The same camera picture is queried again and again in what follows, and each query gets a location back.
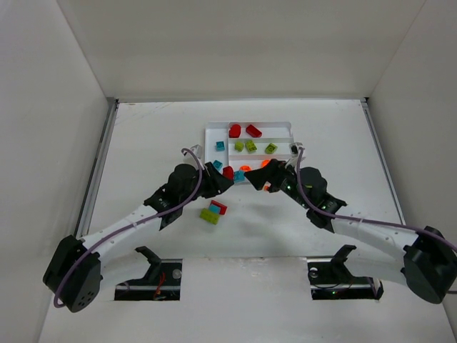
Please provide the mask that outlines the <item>red lego brick cluster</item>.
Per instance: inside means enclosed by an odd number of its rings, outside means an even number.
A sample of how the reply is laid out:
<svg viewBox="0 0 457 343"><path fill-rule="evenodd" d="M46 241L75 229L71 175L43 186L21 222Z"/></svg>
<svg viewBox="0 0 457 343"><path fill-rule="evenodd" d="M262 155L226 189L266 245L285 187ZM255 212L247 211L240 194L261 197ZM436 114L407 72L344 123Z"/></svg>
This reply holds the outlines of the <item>red lego brick cluster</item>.
<svg viewBox="0 0 457 343"><path fill-rule="evenodd" d="M234 170L231 166L226 166L222 170L223 176L226 177L227 179L233 180L234 178Z"/></svg>

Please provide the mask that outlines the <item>lime lego plate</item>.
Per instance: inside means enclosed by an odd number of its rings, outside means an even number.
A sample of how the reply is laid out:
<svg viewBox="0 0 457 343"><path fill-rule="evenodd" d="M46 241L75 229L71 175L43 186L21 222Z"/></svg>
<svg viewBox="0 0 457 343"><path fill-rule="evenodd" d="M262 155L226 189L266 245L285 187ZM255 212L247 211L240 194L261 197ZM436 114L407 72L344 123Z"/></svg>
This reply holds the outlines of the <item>lime lego plate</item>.
<svg viewBox="0 0 457 343"><path fill-rule="evenodd" d="M257 151L257 147L256 147L256 145L254 144L254 142L252 140L246 141L245 142L245 147L246 147L246 151L249 154L252 154L252 153Z"/></svg>

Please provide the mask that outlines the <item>lime small lego brick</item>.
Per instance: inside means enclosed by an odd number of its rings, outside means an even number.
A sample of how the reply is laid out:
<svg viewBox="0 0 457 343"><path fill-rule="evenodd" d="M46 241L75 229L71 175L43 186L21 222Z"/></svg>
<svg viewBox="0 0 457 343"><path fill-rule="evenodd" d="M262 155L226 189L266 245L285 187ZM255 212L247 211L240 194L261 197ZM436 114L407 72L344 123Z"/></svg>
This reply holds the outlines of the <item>lime small lego brick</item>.
<svg viewBox="0 0 457 343"><path fill-rule="evenodd" d="M237 142L235 143L235 146L234 146L234 147L235 147L235 150L236 150L236 151L242 151L243 148L244 148L244 144L243 144L242 141L237 141Z"/></svg>

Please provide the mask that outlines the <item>red long lego brick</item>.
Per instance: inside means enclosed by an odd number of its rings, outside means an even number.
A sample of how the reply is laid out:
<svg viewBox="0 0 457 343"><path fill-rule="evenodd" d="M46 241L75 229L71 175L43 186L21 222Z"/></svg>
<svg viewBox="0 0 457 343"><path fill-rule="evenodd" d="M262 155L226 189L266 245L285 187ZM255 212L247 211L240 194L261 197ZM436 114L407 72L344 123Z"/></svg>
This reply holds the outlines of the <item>red long lego brick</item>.
<svg viewBox="0 0 457 343"><path fill-rule="evenodd" d="M253 138L262 137L262 132L252 124L246 127L246 133Z"/></svg>

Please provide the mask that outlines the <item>red rounded lego brick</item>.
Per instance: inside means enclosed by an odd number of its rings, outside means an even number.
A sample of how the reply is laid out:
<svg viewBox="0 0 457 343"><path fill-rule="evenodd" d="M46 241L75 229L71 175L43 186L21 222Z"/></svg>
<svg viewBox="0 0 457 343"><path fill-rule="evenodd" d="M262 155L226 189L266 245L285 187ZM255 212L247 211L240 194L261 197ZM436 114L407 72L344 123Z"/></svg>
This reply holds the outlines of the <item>red rounded lego brick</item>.
<svg viewBox="0 0 457 343"><path fill-rule="evenodd" d="M229 138L239 138L241 135L241 126L239 124L233 124L229 128L228 137Z"/></svg>

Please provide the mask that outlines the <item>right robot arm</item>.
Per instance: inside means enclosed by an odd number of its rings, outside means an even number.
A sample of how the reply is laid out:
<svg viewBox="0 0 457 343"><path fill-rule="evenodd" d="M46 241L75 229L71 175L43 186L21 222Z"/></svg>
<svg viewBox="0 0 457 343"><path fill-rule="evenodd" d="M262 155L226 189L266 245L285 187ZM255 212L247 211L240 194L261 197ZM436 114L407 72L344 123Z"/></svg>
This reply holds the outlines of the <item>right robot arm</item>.
<svg viewBox="0 0 457 343"><path fill-rule="evenodd" d="M245 178L257 190L267 184L269 192L286 194L306 210L315 227L386 254L365 257L355 246L345 246L332 259L338 272L402 284L432 304L440 304L456 280L456 248L439 230L407 228L351 212L345 201L328 193L328 183L316 168L294 169L272 159L265 167L246 172Z"/></svg>

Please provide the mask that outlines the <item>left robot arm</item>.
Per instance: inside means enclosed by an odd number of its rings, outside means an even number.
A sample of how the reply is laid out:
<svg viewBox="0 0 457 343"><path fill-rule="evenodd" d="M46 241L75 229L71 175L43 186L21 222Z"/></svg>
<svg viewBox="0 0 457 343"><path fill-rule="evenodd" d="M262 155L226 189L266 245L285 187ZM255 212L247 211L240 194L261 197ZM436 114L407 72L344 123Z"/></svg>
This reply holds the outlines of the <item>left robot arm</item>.
<svg viewBox="0 0 457 343"><path fill-rule="evenodd" d="M80 239L64 237L43 276L43 283L54 293L54 306L79 312L103 287L140 277L156 257L145 246L148 237L176 221L189 202L214 198L232 186L233 179L212 163L200 169L180 164L164 185L117 223ZM145 262L135 258L133 269L121 276L126 256L138 253Z"/></svg>

